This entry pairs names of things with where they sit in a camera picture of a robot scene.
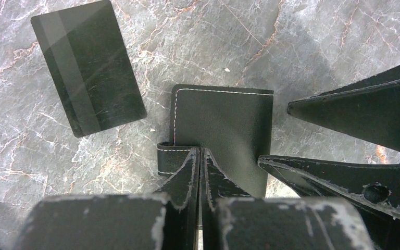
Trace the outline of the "black card holder wallet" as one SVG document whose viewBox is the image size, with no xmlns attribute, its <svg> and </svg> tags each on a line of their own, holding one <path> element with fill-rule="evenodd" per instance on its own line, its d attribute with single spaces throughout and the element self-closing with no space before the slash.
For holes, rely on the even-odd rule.
<svg viewBox="0 0 400 250">
<path fill-rule="evenodd" d="M 191 148 L 207 148 L 232 181 L 264 197 L 267 173 L 257 160 L 271 149 L 273 95 L 272 90 L 175 85 L 169 140 L 157 146 L 158 174 L 171 176 Z"/>
</svg>

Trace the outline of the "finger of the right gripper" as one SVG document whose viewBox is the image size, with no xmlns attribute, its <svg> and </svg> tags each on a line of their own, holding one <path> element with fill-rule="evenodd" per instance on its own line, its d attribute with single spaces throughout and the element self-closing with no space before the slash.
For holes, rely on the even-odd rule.
<svg viewBox="0 0 400 250">
<path fill-rule="evenodd" d="M 288 103 L 297 119 L 400 152 L 400 65 Z"/>
<path fill-rule="evenodd" d="M 376 249 L 400 249 L 400 163 L 369 165 L 260 156 L 258 166 L 299 196 L 348 200 L 360 213 Z"/>
</svg>

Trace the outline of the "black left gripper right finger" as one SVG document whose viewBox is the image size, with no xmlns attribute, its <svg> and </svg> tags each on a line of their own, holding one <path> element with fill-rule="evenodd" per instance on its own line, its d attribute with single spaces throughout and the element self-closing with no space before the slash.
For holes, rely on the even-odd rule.
<svg viewBox="0 0 400 250">
<path fill-rule="evenodd" d="M 204 249 L 373 249 L 366 226 L 341 198 L 255 198 L 201 150 Z"/>
</svg>

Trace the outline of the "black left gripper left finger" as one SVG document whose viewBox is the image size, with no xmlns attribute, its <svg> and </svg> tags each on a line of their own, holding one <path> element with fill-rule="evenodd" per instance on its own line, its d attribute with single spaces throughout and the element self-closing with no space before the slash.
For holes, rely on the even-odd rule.
<svg viewBox="0 0 400 250">
<path fill-rule="evenodd" d="M 192 148 L 154 192 L 47 197 L 14 249 L 197 249 L 199 167 Z"/>
</svg>

